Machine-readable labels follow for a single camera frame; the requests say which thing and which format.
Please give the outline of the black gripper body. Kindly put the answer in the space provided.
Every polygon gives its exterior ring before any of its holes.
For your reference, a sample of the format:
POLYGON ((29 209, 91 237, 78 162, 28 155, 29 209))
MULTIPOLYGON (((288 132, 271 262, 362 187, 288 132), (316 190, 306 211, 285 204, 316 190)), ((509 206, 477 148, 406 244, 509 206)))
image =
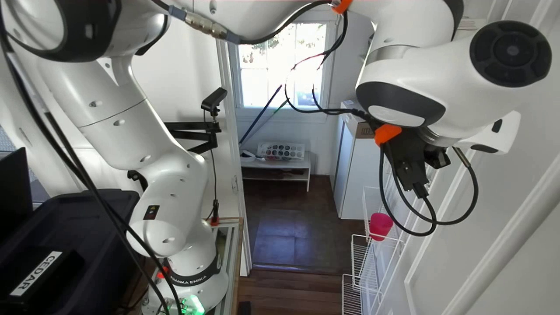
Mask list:
POLYGON ((425 166, 434 169, 449 164, 444 146, 427 143, 416 131, 404 129, 395 138, 381 145, 393 174, 406 190, 421 190, 428 181, 425 166))

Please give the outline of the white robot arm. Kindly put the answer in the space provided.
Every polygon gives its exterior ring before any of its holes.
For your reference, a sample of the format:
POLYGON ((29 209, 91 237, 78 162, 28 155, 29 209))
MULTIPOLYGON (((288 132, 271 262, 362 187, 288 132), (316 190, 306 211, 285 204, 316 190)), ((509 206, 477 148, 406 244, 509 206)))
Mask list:
POLYGON ((414 194, 425 190, 425 171, 444 166, 462 143, 507 150, 519 104, 553 64, 547 38, 521 20, 458 36, 462 0, 1 0, 5 55, 35 55, 52 97, 98 153, 145 178, 127 241, 168 262, 159 290, 178 309, 211 309, 227 292, 199 216, 208 169, 164 127, 133 61, 169 20, 260 43, 315 6, 371 20, 357 111, 383 164, 414 194))

